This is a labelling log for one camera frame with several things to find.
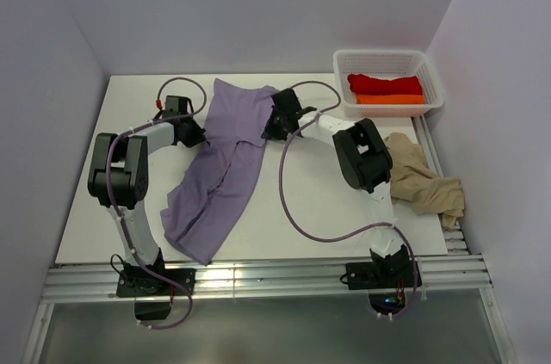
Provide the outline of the lilac t shirt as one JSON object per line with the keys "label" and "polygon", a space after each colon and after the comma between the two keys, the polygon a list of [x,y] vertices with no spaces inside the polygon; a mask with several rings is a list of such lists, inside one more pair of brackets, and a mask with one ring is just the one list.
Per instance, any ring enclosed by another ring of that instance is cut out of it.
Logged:
{"label": "lilac t shirt", "polygon": [[214,80],[204,126],[207,142],[160,213],[166,240],[202,265],[213,260],[254,192],[277,92],[271,86],[243,89]]}

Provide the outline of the white plastic basket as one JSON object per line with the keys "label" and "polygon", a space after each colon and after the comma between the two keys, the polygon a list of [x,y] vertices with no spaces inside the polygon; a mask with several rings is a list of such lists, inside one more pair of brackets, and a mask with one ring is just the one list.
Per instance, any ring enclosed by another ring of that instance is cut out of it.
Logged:
{"label": "white plastic basket", "polygon": [[418,117],[444,104],[436,68],[420,51],[338,50],[333,69],[350,118]]}

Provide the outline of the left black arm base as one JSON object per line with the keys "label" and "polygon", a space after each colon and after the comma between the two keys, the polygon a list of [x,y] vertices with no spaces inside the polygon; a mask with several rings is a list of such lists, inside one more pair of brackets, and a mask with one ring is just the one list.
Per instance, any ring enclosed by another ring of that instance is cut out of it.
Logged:
{"label": "left black arm base", "polygon": [[166,268],[161,253],[148,266],[155,276],[140,266],[125,262],[118,254],[111,256],[109,264],[118,275],[115,296],[135,299],[134,316],[140,324],[155,324],[165,320],[171,313],[176,296],[185,296],[189,300],[185,317],[190,314],[195,288],[194,268]]}

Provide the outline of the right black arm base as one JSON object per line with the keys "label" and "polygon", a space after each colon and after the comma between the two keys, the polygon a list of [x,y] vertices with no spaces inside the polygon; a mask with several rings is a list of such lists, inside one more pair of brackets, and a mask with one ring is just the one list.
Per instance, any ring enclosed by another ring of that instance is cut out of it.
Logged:
{"label": "right black arm base", "polygon": [[368,290],[390,293],[398,289],[413,289],[422,285],[421,274],[414,274],[411,262],[348,262],[339,277],[349,290]]}

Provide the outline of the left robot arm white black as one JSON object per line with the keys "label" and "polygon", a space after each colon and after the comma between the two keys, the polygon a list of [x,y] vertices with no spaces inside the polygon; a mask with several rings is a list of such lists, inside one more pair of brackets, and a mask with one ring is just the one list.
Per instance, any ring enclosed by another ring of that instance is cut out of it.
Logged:
{"label": "left robot arm white black", "polygon": [[148,294],[161,293],[168,283],[145,212],[149,156],[179,143],[193,148],[206,141],[188,97],[167,96],[158,105],[158,114],[143,126],[96,136],[87,181],[89,194],[108,210],[121,236],[124,274],[137,276],[137,285]]}

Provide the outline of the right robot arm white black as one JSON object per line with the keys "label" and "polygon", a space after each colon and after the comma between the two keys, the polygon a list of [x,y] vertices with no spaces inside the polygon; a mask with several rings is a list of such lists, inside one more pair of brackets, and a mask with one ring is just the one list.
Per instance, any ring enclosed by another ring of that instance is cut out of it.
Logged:
{"label": "right robot arm white black", "polygon": [[[332,117],[327,112],[333,106],[304,108],[294,91],[296,87],[271,96],[273,106],[263,132],[264,139],[284,143],[278,168],[278,194],[288,221],[300,235],[322,244],[339,243],[370,231],[369,253],[375,281],[384,287],[392,286],[401,277],[404,266],[412,269],[412,277],[417,280],[418,265],[412,246],[393,216],[390,194],[393,160],[375,123],[369,118],[350,122]],[[332,146],[348,186],[365,193],[373,202],[371,207],[385,218],[335,238],[320,238],[303,230],[289,211],[283,184],[285,158],[297,137]]]}

